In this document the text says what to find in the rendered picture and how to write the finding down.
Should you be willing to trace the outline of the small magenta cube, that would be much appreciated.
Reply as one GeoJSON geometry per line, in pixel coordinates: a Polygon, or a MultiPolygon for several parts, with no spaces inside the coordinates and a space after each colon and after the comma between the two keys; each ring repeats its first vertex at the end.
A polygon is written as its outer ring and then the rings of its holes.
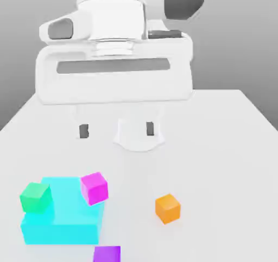
{"type": "Polygon", "coordinates": [[[109,198],[108,182],[100,172],[83,176],[80,179],[81,194],[89,206],[109,198]]]}

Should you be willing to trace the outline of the small purple cube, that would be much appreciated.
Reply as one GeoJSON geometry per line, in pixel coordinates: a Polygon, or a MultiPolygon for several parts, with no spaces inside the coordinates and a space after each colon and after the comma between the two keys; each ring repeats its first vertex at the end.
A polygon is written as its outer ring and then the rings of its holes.
{"type": "Polygon", "coordinates": [[[96,246],[93,262],[121,262],[120,246],[96,246]]]}

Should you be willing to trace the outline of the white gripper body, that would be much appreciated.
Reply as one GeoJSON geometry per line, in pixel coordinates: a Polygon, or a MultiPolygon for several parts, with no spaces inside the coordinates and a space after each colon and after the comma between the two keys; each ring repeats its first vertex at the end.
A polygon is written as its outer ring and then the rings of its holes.
{"type": "Polygon", "coordinates": [[[47,105],[186,100],[192,57],[187,35],[51,45],[36,59],[36,94],[47,105]]]}

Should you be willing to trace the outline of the small green cube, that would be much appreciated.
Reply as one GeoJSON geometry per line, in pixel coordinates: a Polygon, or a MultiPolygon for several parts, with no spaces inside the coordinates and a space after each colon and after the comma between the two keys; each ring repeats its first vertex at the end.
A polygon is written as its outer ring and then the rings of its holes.
{"type": "Polygon", "coordinates": [[[20,195],[20,202],[25,213],[43,214],[53,202],[50,184],[29,183],[20,195]]]}

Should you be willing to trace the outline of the large cyan box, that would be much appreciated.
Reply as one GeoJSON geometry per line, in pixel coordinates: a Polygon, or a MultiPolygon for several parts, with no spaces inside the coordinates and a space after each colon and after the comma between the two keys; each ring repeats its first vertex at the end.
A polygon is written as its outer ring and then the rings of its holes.
{"type": "Polygon", "coordinates": [[[44,177],[53,202],[43,214],[25,214],[21,231],[27,245],[97,245],[104,202],[89,206],[78,177],[44,177]]]}

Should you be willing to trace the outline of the small orange cube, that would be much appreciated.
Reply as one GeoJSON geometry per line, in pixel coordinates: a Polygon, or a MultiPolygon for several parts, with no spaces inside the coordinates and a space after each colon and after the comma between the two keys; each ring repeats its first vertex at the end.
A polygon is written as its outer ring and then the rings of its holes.
{"type": "Polygon", "coordinates": [[[167,194],[155,200],[155,213],[168,224],[180,218],[181,204],[172,194],[167,194]]]}

